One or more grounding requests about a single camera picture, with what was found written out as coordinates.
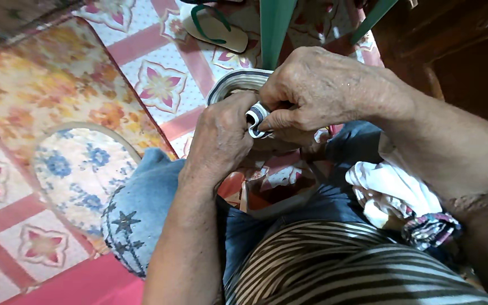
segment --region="hand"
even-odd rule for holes
[[[214,189],[246,157],[253,145],[246,111],[259,97],[251,91],[235,93],[208,106],[197,123],[180,184],[193,181]]]
[[[387,113],[407,111],[400,105],[405,85],[385,68],[366,66],[320,47],[301,47],[268,78],[259,90],[272,113],[259,130],[295,127],[317,130],[357,119],[370,121]],[[281,101],[298,106],[287,110]]]

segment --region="striped shirt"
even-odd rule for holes
[[[261,241],[227,304],[488,304],[488,294],[375,227],[306,220]]]

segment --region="striped fabric roll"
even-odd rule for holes
[[[255,103],[255,105],[250,108],[246,112],[246,121],[251,123],[248,127],[249,134],[254,139],[263,139],[268,137],[272,132],[267,131],[259,131],[259,124],[267,117],[267,115],[271,114],[266,108],[261,105],[261,102]]]

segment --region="person's left hand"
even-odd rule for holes
[[[253,145],[248,132],[246,111],[258,97],[252,91],[235,93],[208,106],[197,123],[186,165],[178,177],[179,184],[200,184],[196,187],[214,191],[240,164]]]

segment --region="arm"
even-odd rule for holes
[[[488,289],[488,122],[428,97],[387,69],[321,48],[299,48],[260,91],[275,110],[260,130],[316,130],[363,119],[382,128],[410,169],[466,227],[463,245]]]
[[[241,92],[201,114],[148,266],[144,305],[223,303],[215,197],[252,147],[245,113],[256,101],[255,94]]]

